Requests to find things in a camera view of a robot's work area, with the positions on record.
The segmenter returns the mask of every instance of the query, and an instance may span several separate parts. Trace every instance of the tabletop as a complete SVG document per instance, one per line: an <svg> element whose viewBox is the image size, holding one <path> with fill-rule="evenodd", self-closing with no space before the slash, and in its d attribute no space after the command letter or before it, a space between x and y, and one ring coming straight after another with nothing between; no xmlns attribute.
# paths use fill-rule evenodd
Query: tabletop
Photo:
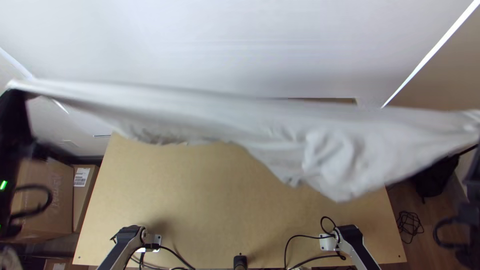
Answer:
<svg viewBox="0 0 480 270"><path fill-rule="evenodd" d="M406 262L385 188L335 203L308 186L283 184L238 145L158 146L113 134L73 263L98 266L114 246L109 239L122 227L139 225L161 234L162 245L195 268L232 268L239 253L247 256L249 268L283 268L287 240L323 233L323 216L338 226L357 225L379 264ZM326 254L318 240L296 238L286 258L292 267ZM165 250L149 252L144 260L159 267L183 266ZM351 264L349 258L334 257L306 266Z"/></svg>

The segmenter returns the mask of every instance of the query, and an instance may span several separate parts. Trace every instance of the black cable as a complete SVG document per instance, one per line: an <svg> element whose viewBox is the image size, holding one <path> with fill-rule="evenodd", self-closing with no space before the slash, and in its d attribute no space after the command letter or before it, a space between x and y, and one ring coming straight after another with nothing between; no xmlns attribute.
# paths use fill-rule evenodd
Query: black cable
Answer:
<svg viewBox="0 0 480 270"><path fill-rule="evenodd" d="M36 216L36 215L42 213L43 211L45 211L52 204L52 201L54 199L52 191L48 187L46 187L44 185L41 185L41 184L26 184L26 185L23 185L23 186L19 186L19 187L15 188L15 193L24 192L24 191L28 191L28 190L40 190L40 191L45 192L46 196L47 196L46 197L46 202L43 205L39 204L36 209L25 210L23 212L18 212L18 213L12 214L10 216L10 221L15 220L15 219L25 218L25 217Z"/></svg>
<svg viewBox="0 0 480 270"><path fill-rule="evenodd" d="M469 248L469 245L466 243L448 243L448 242L442 242L439 239L438 235L438 230L445 226L445 225L452 225L452 224L461 224L461 222L458 222L457 217L448 217L440 220L435 227L433 228L433 240L435 240L436 244L439 245L442 248L449 249L449 250L467 250Z"/></svg>
<svg viewBox="0 0 480 270"><path fill-rule="evenodd" d="M297 238L297 237L303 237L303 238L310 238L310 239L325 239L325 238L334 238L335 237L335 234L334 233L329 233L325 230L324 228L324 220L327 219L329 220L332 224L333 224L333 230L335 230L335 228L337 227L337 225L335 224L335 222L328 216L323 216L321 219L320 219L320 226L321 226L321 229L323 230L323 232L325 234L327 234L328 236L310 236L310 235L304 235L304 234L297 234L297 235L294 235L292 237L290 237L288 239L288 241L286 242L286 245L285 245L285 250L283 252L283 269L284 270L288 270L287 269L287 248L289 247L289 243L292 239L294 238ZM341 260L346 260L347 258L345 256L343 256L342 254L340 254L339 251L336 252L336 255L324 255L324 256L317 256L317 257L313 257L313 258L310 258L310 259L307 259L307 260L304 260L300 263L297 263L294 267L291 267L290 269L295 269L295 268L298 268L306 263L309 263L311 261L314 261L314 260L319 260L319 259L323 259L323 258L332 258L332 257L339 257Z"/></svg>
<svg viewBox="0 0 480 270"><path fill-rule="evenodd" d="M137 260L137 258L135 258L133 255L130 257L130 260L134 261L135 263L137 263L138 265L141 265L145 268L148 268L148 269L152 269L152 270L165 270L164 268L159 268L159 267L154 267L154 266L151 266L151 265L148 265L148 264L145 264L145 263L140 263L140 261Z"/></svg>
<svg viewBox="0 0 480 270"><path fill-rule="evenodd" d="M192 265L190 265L190 263L188 263L186 260L184 260L182 257L180 257L180 255L178 255L177 253L175 253L175 251L171 250L170 248L168 247L165 247L165 246L160 246L161 249L164 249L164 250L167 250L169 251L171 254L175 255L175 257L177 259L180 260L180 262L182 262L184 265L186 265L189 269L191 270L196 270L195 267L193 267Z"/></svg>
<svg viewBox="0 0 480 270"><path fill-rule="evenodd" d="M115 244L117 243L117 241L115 241L115 237L117 236L117 234L115 234L112 238L110 238L111 241L113 241ZM182 262L184 265L186 265L190 270L196 270L195 267L193 267L190 263L188 263L186 260L184 260L182 257L180 257L180 255L178 255L177 253L175 253L175 251L171 250L170 248L166 247L166 246L162 246L162 245L159 245L159 244L150 244L149 246L147 245L144 245L144 246L141 246L139 248L152 248L154 250L156 249L164 249L164 250L167 250L168 252L172 253L177 259L180 260L180 262ZM153 266L150 266L150 265L147 265L143 262L143 256L145 256L145 252L142 252L142 254L140 255L140 261L139 260L136 260L135 257L133 257L133 254L130 255L130 260L134 261L135 263L138 264L138 267L140 270L141 267L146 267L148 269L152 269L152 270L164 270L162 268L158 268L158 267L153 267ZM181 270L184 270L183 267L174 267L174 269L181 269Z"/></svg>
<svg viewBox="0 0 480 270"><path fill-rule="evenodd" d="M414 212L400 211L398 213L398 218L396 219L396 224L398 227L398 233L406 233L411 236L409 241L405 241L401 238L402 242L405 244L412 243L414 236L425 232L424 227L420 222L419 215Z"/></svg>
<svg viewBox="0 0 480 270"><path fill-rule="evenodd" d="M335 224L335 222L334 222L331 218L329 218L328 216L325 215L325 216L322 216L321 219L320 219L320 227L321 227L321 229L322 229L323 232L326 233L327 235L329 235L329 236L335 236L335 234L330 233L330 232L328 232L328 231L325 230L325 228L324 228L324 219L329 220L329 221L333 224L333 230L335 230L335 228L337 227L337 225Z"/></svg>
<svg viewBox="0 0 480 270"><path fill-rule="evenodd" d="M285 250L283 252L283 269L287 269L287 248L289 247L289 243L292 239L297 238L297 237L304 237L304 238L310 238L310 239L325 239L325 238L332 238L333 236L329 235L326 237L316 237L316 236L309 236L309 235L303 235L303 234L297 234L288 239L285 245Z"/></svg>
<svg viewBox="0 0 480 270"><path fill-rule="evenodd" d="M142 252L140 254L140 260L138 262L138 270L142 270L142 266L144 265L144 257L145 257L145 252Z"/></svg>

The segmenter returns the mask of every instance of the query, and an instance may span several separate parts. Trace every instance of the white sheet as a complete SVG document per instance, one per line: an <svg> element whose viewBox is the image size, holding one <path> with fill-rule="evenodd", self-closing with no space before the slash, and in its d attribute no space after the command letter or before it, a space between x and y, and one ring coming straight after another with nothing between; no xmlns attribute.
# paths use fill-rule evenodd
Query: white sheet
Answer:
<svg viewBox="0 0 480 270"><path fill-rule="evenodd" d="M342 202L401 181L479 139L480 111L263 99L172 87L13 80L151 144L245 147L282 182Z"/></svg>

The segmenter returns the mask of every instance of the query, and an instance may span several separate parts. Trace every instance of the green light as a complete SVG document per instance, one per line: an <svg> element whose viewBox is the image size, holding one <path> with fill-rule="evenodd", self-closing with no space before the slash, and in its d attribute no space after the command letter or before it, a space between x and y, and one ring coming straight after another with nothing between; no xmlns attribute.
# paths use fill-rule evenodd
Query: green light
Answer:
<svg viewBox="0 0 480 270"><path fill-rule="evenodd" d="M3 180L0 184L0 191L4 191L7 186L7 181Z"/></svg>

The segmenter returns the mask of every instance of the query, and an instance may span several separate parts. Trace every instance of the hardwood floor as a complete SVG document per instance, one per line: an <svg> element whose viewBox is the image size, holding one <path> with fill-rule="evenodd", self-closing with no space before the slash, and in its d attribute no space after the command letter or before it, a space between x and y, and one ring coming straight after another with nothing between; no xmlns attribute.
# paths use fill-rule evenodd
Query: hardwood floor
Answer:
<svg viewBox="0 0 480 270"><path fill-rule="evenodd" d="M456 215L458 202L465 200L460 190L460 184L456 179L452 179L441 195L426 198L425 204L415 192L415 188L407 181L393 186L388 191L395 217L398 217L400 211L417 213L424 233L417 234L410 244L403 243L407 263L385 264L381 266L383 270L467 269L455 259L452 250L439 247L432 236L433 227L439 220ZM466 226L452 225L442 228L438 236L445 241L464 243L468 239L467 231Z"/></svg>

